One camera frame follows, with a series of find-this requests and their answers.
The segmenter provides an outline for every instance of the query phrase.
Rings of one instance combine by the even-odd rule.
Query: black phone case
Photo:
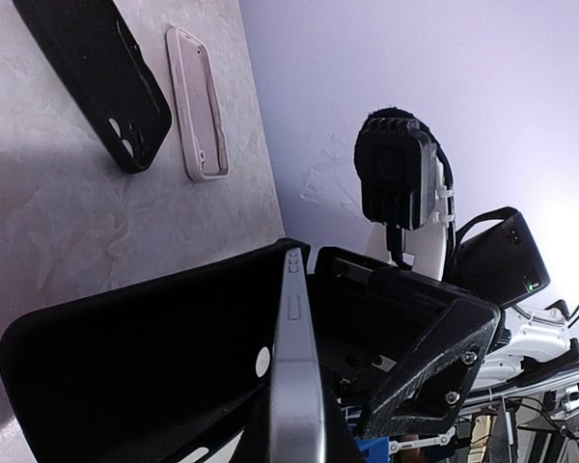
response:
[[[172,114],[116,5],[111,0],[14,4],[118,165],[132,174],[148,169]]]

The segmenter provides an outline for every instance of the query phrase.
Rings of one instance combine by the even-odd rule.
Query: phone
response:
[[[14,0],[45,57],[118,165],[150,167],[172,113],[112,0]]]
[[[206,47],[181,27],[167,33],[186,172],[194,181],[227,177],[228,153]]]
[[[324,463],[321,377],[299,248],[286,252],[279,306],[270,383],[270,463]]]

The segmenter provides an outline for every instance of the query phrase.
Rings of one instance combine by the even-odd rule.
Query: wire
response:
[[[578,312],[579,312],[579,305],[575,308],[575,310],[572,312],[572,315],[570,316],[570,322],[568,323],[568,328],[572,328],[573,325],[579,321],[579,315],[576,318],[574,318],[574,316],[576,316]]]
[[[523,400],[525,400],[525,399],[532,400],[532,401],[536,402],[538,405],[540,405],[540,409],[523,403]],[[569,431],[568,429],[566,429],[565,426],[559,426],[557,423],[555,423],[553,421],[553,419],[549,416],[549,413],[546,411],[544,404],[540,400],[538,400],[537,398],[512,396],[512,397],[508,397],[507,400],[510,400],[513,403],[516,403],[520,407],[524,407],[524,408],[527,408],[528,410],[533,410],[537,413],[540,413],[540,415],[543,418],[545,418],[545,420],[549,423],[549,425],[553,428],[554,431],[559,432],[560,434],[565,436],[567,439],[570,439],[571,441],[579,441],[579,437],[575,436],[572,431]],[[544,431],[544,429],[532,429],[532,428],[525,428],[525,429],[522,428],[521,430],[528,430],[528,431],[534,430],[535,432]]]
[[[518,212],[517,209],[514,207],[501,207],[496,210],[491,210],[489,212],[485,212],[477,217],[474,217],[470,220],[467,224],[461,227],[459,230],[455,232],[455,244],[453,247],[452,254],[448,256],[444,266],[444,281],[454,281],[457,278],[456,275],[456,259],[459,251],[459,247],[463,238],[475,225],[479,224],[480,222],[486,222],[487,220],[507,220],[512,217],[514,214]]]
[[[545,325],[557,326],[559,328],[565,326],[565,323],[563,321],[553,321],[553,320],[549,320],[547,318],[543,318],[541,316],[530,315],[529,313],[525,312],[523,309],[521,309],[516,304],[512,306],[512,309],[515,312],[519,313],[521,316],[527,318],[528,320],[536,320],[536,321],[539,321],[540,323],[544,323]]]

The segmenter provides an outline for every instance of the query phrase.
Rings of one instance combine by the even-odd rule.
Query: white robot component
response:
[[[570,348],[566,320],[557,309],[535,311],[510,308],[506,315],[510,342],[486,356],[474,390],[491,388],[519,375],[523,370],[521,362],[524,357],[543,364],[557,359]]]
[[[455,216],[448,206],[452,195],[453,191],[444,184],[443,164],[438,160],[435,209],[424,226],[405,233],[405,252],[413,258],[412,271],[438,281],[442,281],[444,275],[448,227],[455,226]],[[386,247],[384,225],[373,225],[365,254],[393,263]],[[545,363],[570,348],[566,320],[557,309],[510,308],[506,327],[510,330],[509,344],[486,356],[473,390],[491,388],[518,376],[523,371],[524,357]]]

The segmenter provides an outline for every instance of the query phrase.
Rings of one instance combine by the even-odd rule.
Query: blue part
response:
[[[365,440],[356,438],[355,441],[367,463],[388,463],[390,461],[390,443],[387,437]]]

